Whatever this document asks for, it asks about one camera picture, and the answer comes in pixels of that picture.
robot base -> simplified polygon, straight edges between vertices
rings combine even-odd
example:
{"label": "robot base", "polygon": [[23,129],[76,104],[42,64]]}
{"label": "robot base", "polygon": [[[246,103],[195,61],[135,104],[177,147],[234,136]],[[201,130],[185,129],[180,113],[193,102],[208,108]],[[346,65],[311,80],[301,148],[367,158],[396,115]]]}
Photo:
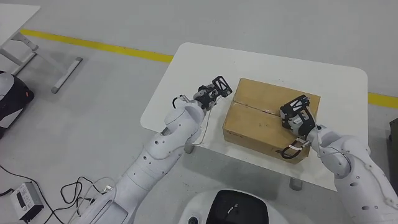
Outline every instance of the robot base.
{"label": "robot base", "polygon": [[288,224],[263,199],[233,189],[212,190],[194,196],[178,224]]}

metal table leg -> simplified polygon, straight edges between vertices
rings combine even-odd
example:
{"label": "metal table leg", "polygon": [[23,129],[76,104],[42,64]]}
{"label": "metal table leg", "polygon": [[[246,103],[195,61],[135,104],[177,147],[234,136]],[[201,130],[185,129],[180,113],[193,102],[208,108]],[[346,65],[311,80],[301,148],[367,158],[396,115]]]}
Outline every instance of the metal table leg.
{"label": "metal table leg", "polygon": [[63,76],[51,88],[52,93],[57,93],[59,91],[60,87],[65,83],[65,81],[69,78],[69,76],[72,74],[72,72],[76,69],[76,67],[83,60],[81,57],[77,57],[68,68],[65,68],[62,64],[59,64],[56,60],[54,60],[46,51],[39,48],[39,46],[33,44],[28,38],[26,38],[21,33],[17,33],[12,38],[12,40],[23,42],[33,51],[33,53],[42,57],[46,62],[51,64],[53,67],[55,67],[59,72],[61,72],[63,74]]}

black cable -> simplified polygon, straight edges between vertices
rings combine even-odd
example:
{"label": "black cable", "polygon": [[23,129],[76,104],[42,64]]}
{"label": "black cable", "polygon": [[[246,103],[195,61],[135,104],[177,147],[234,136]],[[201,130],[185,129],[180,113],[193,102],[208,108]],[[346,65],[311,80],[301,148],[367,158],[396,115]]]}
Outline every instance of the black cable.
{"label": "black cable", "polygon": [[47,204],[48,208],[51,210],[51,215],[54,214],[55,218],[57,218],[57,220],[58,220],[60,223],[64,224],[64,222],[62,222],[61,219],[59,219],[58,215],[55,214],[55,212],[54,212],[54,210],[52,209],[52,207],[50,206],[49,202],[48,202],[47,199],[44,197],[44,194],[43,194],[43,192],[42,192],[42,189],[40,188],[39,184],[38,184],[35,180],[33,180],[33,179],[29,178],[29,177],[24,177],[23,175],[18,175],[18,174],[14,174],[14,173],[12,173],[12,172],[9,172],[9,171],[6,170],[2,165],[0,165],[0,168],[2,168],[2,169],[3,169],[5,172],[7,172],[8,174],[14,175],[14,176],[16,176],[16,177],[22,177],[22,178],[25,178],[25,179],[28,179],[28,180],[31,180],[32,182],[34,182],[34,183],[36,184],[37,188],[39,189],[39,192],[40,192],[40,194],[41,194],[41,196],[42,196],[42,198],[43,198],[45,204]]}
{"label": "black cable", "polygon": [[[298,142],[298,140],[296,139],[296,140],[291,144],[291,146],[295,146],[297,142]],[[300,154],[300,152],[301,152],[302,149],[303,149],[303,146],[301,146],[300,149],[299,149],[298,151],[296,151],[296,153],[293,154],[293,155],[291,155],[291,156],[288,156],[288,155],[286,154],[286,152],[287,152],[288,149],[290,149],[289,146],[287,146],[285,149],[283,149],[283,151],[281,152],[280,155],[281,155],[284,159],[293,159],[293,158],[297,157],[297,156]]]}
{"label": "black cable", "polygon": [[[63,200],[63,202],[65,202],[66,204],[71,204],[71,205],[68,206],[68,207],[65,207],[65,208],[57,208],[57,209],[55,209],[55,210],[50,214],[50,216],[46,219],[46,221],[45,221],[43,224],[46,224],[46,223],[51,219],[51,217],[52,217],[52,215],[55,213],[55,211],[58,211],[58,210],[65,210],[65,209],[72,208],[75,204],[76,204],[76,208],[77,208],[77,207],[78,207],[78,201],[81,200],[81,199],[84,199],[84,200],[89,201],[90,204],[92,204],[92,203],[95,201],[95,199],[93,199],[93,198],[83,198],[83,197],[80,197],[81,191],[83,190],[83,184],[82,184],[81,182],[79,182],[80,179],[85,179],[86,181],[90,182],[91,184],[93,183],[93,181],[87,179],[86,177],[79,177],[79,178],[76,180],[76,182],[72,182],[71,184],[67,184],[67,185],[62,186],[62,188],[60,189],[60,194],[61,194],[62,200]],[[63,194],[63,190],[64,190],[66,187],[69,187],[69,186],[72,186],[72,185],[75,185],[75,193],[74,193],[74,195],[73,195],[73,199],[72,199],[71,201],[68,201],[68,200],[65,198],[65,195]],[[94,189],[95,189],[98,193],[101,192],[97,187],[95,187],[95,185],[93,185],[93,187],[94,187]]]}
{"label": "black cable", "polygon": [[178,97],[175,97],[175,98],[173,99],[173,101],[172,101],[172,104],[173,104],[174,109],[175,109],[174,101],[175,101],[176,99],[178,99]]}
{"label": "black cable", "polygon": [[[43,198],[45,204],[47,204],[48,208],[49,208],[50,211],[51,211],[50,216],[46,219],[46,221],[45,221],[43,224],[46,224],[46,223],[51,219],[52,215],[54,215],[55,218],[57,218],[57,220],[58,220],[61,224],[65,224],[64,222],[61,221],[61,219],[59,219],[59,217],[58,217],[58,215],[55,213],[55,211],[58,211],[58,210],[65,210],[65,209],[72,208],[75,204],[76,204],[76,207],[78,206],[78,201],[81,200],[81,199],[83,199],[83,197],[80,197],[81,191],[83,190],[83,184],[82,184],[81,182],[79,182],[80,179],[85,179],[86,181],[90,182],[91,184],[93,183],[93,181],[87,179],[86,177],[79,177],[79,178],[77,179],[76,182],[71,183],[71,184],[64,185],[64,186],[61,188],[61,190],[60,190],[60,193],[61,193],[61,196],[62,196],[62,200],[63,200],[66,204],[71,204],[71,203],[72,203],[72,204],[71,204],[70,206],[68,206],[68,207],[65,207],[65,208],[56,208],[55,210],[53,210],[52,207],[50,206],[50,204],[48,203],[47,199],[44,197],[44,194],[43,194],[42,189],[40,188],[39,184],[38,184],[35,180],[33,180],[33,179],[29,178],[29,177],[25,177],[25,176],[23,176],[23,175],[18,175],[18,174],[14,174],[14,173],[12,173],[12,172],[9,172],[9,171],[6,170],[2,165],[0,165],[0,168],[2,168],[2,169],[3,169],[5,172],[7,172],[8,174],[14,175],[14,176],[16,176],[16,177],[22,177],[22,178],[31,180],[32,182],[34,182],[34,183],[36,184],[36,186],[37,186],[37,188],[39,189],[39,192],[40,192],[40,194],[41,194],[41,196],[42,196],[42,198]],[[69,201],[65,198],[65,196],[64,196],[64,194],[63,194],[63,190],[64,190],[65,187],[68,187],[68,186],[71,186],[71,185],[75,185],[75,194],[74,194],[74,196],[73,196],[73,200],[69,202]],[[94,189],[95,189],[98,193],[101,192],[100,190],[98,190],[97,187],[95,187],[95,185],[93,185],[93,187],[94,187]],[[13,189],[9,189],[9,190],[7,190],[6,192],[4,192],[4,193],[2,193],[2,194],[8,194],[11,190],[14,191]],[[92,204],[92,203],[95,201],[95,199],[93,199],[93,198],[84,198],[84,200],[89,201],[90,204]]]}
{"label": "black cable", "polygon": [[13,193],[15,190],[13,190],[13,189],[9,189],[9,190],[7,190],[7,191],[5,191],[5,192],[3,192],[3,193],[0,193],[0,197],[3,197],[3,196],[5,196],[5,195],[7,195],[8,193]]}

box flap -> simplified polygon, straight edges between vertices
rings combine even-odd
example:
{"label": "box flap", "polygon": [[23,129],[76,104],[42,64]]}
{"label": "box flap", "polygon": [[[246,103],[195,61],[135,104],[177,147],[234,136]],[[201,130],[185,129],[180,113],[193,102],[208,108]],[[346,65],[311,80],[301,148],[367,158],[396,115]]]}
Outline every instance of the box flap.
{"label": "box flap", "polygon": [[310,111],[316,118],[320,102],[318,95],[245,78],[240,79],[233,101],[280,116],[279,108],[300,95],[306,95],[310,99]]}

white desk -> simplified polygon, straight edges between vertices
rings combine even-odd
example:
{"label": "white desk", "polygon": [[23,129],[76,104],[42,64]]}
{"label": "white desk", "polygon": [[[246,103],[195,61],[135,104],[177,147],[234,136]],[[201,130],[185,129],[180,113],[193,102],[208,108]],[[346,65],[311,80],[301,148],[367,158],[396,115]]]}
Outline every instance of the white desk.
{"label": "white desk", "polygon": [[[234,91],[240,78],[248,78],[320,95],[319,124],[368,141],[368,77],[362,70],[190,43],[177,50],[141,116],[141,125],[160,132],[165,127],[164,117],[172,109],[172,99],[176,95],[184,94],[191,98],[200,85],[207,85],[218,75],[224,76]],[[336,190],[333,174],[323,166],[314,151],[293,165],[226,142],[221,127],[232,98],[231,95],[219,100],[213,108],[201,147]]]}
{"label": "white desk", "polygon": [[[14,71],[11,71],[13,75],[18,74],[35,55],[41,56],[44,60],[46,60],[63,74],[63,76],[51,89],[53,93],[56,93],[65,83],[67,78],[72,74],[77,65],[79,65],[82,59],[80,57],[76,58],[68,68],[65,68],[62,64],[56,62],[44,50],[39,48],[39,46],[34,45],[28,38],[24,37],[19,32],[24,24],[31,19],[37,13],[37,11],[39,11],[39,9],[40,6],[0,4],[0,54],[18,65]],[[4,44],[9,40],[23,42],[32,50],[32,53],[29,54],[24,60],[19,60],[3,49]]]}

